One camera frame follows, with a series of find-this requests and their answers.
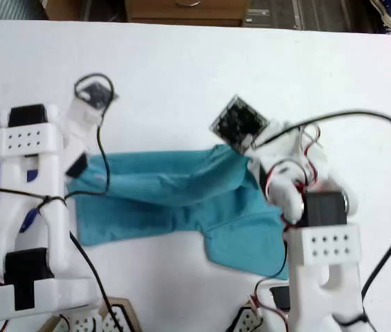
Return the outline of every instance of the teal cloth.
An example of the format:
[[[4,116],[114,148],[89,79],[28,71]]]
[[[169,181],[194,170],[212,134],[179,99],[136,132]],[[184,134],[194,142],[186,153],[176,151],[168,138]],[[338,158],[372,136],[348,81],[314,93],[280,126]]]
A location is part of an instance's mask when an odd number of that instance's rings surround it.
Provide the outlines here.
[[[197,230],[209,260],[259,275],[282,265],[281,211],[264,200],[248,159],[226,145],[205,151],[108,155],[111,186],[103,197],[75,197],[84,245]],[[100,156],[68,188],[98,191],[106,173]],[[287,267],[279,275],[287,278]]]

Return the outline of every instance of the wooden drawer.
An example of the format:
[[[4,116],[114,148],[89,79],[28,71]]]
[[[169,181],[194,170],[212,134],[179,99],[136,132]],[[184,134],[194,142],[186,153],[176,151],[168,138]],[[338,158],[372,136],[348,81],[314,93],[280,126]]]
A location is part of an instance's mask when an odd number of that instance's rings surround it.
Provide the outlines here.
[[[238,19],[247,0],[126,0],[130,21],[135,19]]]

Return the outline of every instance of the black wire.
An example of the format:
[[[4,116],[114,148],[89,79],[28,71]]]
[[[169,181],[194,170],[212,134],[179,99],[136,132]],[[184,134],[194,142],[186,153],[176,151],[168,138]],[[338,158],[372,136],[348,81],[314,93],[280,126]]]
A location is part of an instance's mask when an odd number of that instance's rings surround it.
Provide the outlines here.
[[[273,142],[274,140],[276,140],[280,136],[283,136],[284,134],[289,133],[290,131],[292,131],[294,129],[301,128],[303,126],[309,125],[314,122],[328,120],[328,119],[332,119],[332,118],[339,118],[339,117],[343,117],[343,116],[373,116],[373,117],[384,119],[384,120],[391,122],[390,116],[387,116],[382,113],[372,112],[372,111],[353,110],[353,111],[342,111],[342,112],[338,112],[338,113],[330,113],[325,116],[318,116],[317,118],[305,120],[305,121],[299,122],[291,127],[288,127],[285,130],[281,131],[280,133],[270,137],[268,140],[265,140],[262,144],[254,147],[254,149],[258,149],[258,148],[262,147],[263,145],[269,144],[270,142]],[[371,272],[370,276],[367,278],[367,281],[365,282],[365,284],[363,286],[363,290],[361,291],[361,297],[363,298],[363,300],[366,296],[367,291],[369,290],[370,285],[375,280],[376,276],[381,271],[381,269],[383,268],[384,264],[388,261],[390,256],[391,256],[391,246],[386,251],[386,253],[383,255],[380,262],[376,265],[375,269]]]
[[[98,128],[97,128],[97,144],[98,144],[98,149],[100,150],[101,156],[103,158],[104,168],[106,169],[106,185],[105,185],[104,190],[102,192],[90,192],[90,191],[86,191],[86,190],[76,190],[74,192],[68,193],[64,197],[64,199],[68,199],[69,197],[76,196],[76,195],[81,195],[81,194],[91,195],[91,196],[104,196],[107,193],[107,191],[109,190],[109,186],[111,185],[111,170],[109,168],[109,162],[107,160],[106,153],[104,152],[103,145],[101,144],[100,132],[101,132],[101,126],[102,126],[103,121],[104,121],[104,116],[106,115],[106,112],[107,112],[108,108],[111,106],[111,103],[113,102],[113,99],[114,99],[114,96],[115,96],[115,88],[113,87],[113,83],[112,83],[111,79],[109,77],[107,77],[105,74],[92,73],[92,74],[83,76],[82,78],[80,78],[75,83],[75,85],[74,85],[74,94],[75,94],[75,96],[77,98],[82,100],[81,96],[78,93],[77,87],[81,83],[83,83],[83,81],[88,80],[89,78],[92,78],[92,77],[104,78],[107,81],[107,83],[109,85],[109,88],[111,89],[111,93],[109,95],[109,100],[106,103],[106,105],[104,106],[104,109],[102,111],[101,123],[98,125]]]
[[[378,332],[375,328],[375,326],[373,325],[373,323],[371,321],[367,322],[369,324],[369,326],[371,327],[371,329],[373,330],[373,332]]]
[[[87,253],[84,251],[80,242],[78,242],[78,240],[73,236],[72,232],[69,232],[69,237],[71,238],[73,244],[75,244],[75,247],[77,247],[78,251],[80,251],[80,254],[82,254],[84,260],[88,263],[89,267],[91,268],[92,273],[97,280],[97,284],[98,284],[98,287],[100,288],[100,292],[101,292],[101,295],[103,296],[103,300],[104,300],[104,303],[106,304],[107,310],[113,319],[113,323],[117,326],[117,329],[120,332],[122,332],[123,328],[120,326],[120,323],[118,322],[117,317],[115,316],[115,313],[112,311],[111,304],[109,303],[109,299],[107,298],[106,292],[104,291],[103,284],[100,280],[100,276],[98,275],[98,272],[97,272],[95,266],[92,264],[92,261],[89,259]]]
[[[373,323],[370,321],[369,319],[369,316],[367,316],[367,313],[365,311],[365,309],[363,308],[363,313],[361,313],[360,315],[358,315],[357,317],[355,317],[353,320],[350,320],[348,322],[339,322],[335,316],[332,316],[333,319],[335,320],[335,322],[340,325],[341,327],[349,327],[351,325],[354,325],[358,322],[363,322],[365,324],[369,324],[369,326],[371,327],[371,329],[373,330],[373,332],[377,332],[375,326],[373,325]]]
[[[263,321],[264,321],[264,318],[262,317],[262,319],[260,319],[260,323],[258,323],[258,325],[255,325],[253,327],[253,329],[251,329],[249,332],[255,332],[256,330],[258,330],[258,328],[263,325]]]
[[[32,192],[22,192],[21,190],[13,190],[13,189],[6,189],[6,188],[0,188],[0,192],[7,192],[9,194],[35,197],[36,199],[45,199],[46,198],[45,195],[33,194]]]
[[[59,317],[66,322],[66,325],[68,326],[68,332],[71,332],[71,324],[69,323],[69,320],[66,318],[66,316],[59,314]]]

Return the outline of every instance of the wooden cabinet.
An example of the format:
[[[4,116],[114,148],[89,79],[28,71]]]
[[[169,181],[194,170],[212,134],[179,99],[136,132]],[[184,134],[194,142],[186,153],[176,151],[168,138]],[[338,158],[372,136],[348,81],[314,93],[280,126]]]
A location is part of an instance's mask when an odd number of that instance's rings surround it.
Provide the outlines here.
[[[241,26],[248,0],[126,0],[130,22]]]

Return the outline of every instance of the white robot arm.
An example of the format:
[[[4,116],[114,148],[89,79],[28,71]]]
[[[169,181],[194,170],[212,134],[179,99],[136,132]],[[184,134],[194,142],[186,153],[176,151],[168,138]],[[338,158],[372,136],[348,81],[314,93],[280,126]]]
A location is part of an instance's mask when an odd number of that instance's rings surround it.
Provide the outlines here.
[[[0,320],[66,310],[89,310],[100,304],[90,273],[78,272],[69,239],[69,213],[62,199],[64,179],[87,166],[87,139],[102,121],[108,92],[98,82],[77,92],[61,117],[54,106],[30,105],[0,116]],[[37,177],[28,181],[28,171]],[[39,209],[48,228],[48,248],[15,251],[26,214]]]
[[[303,127],[261,146],[285,127],[268,122],[237,96],[211,126],[236,151],[250,157],[248,168],[263,195],[282,209],[290,297],[285,324],[290,332],[370,331],[362,321],[337,324],[364,312],[359,229],[347,223],[347,215],[358,207],[356,197],[330,170],[317,142],[318,127],[313,135]],[[280,315],[268,311],[266,318],[270,332],[286,330],[284,324],[272,324]]]

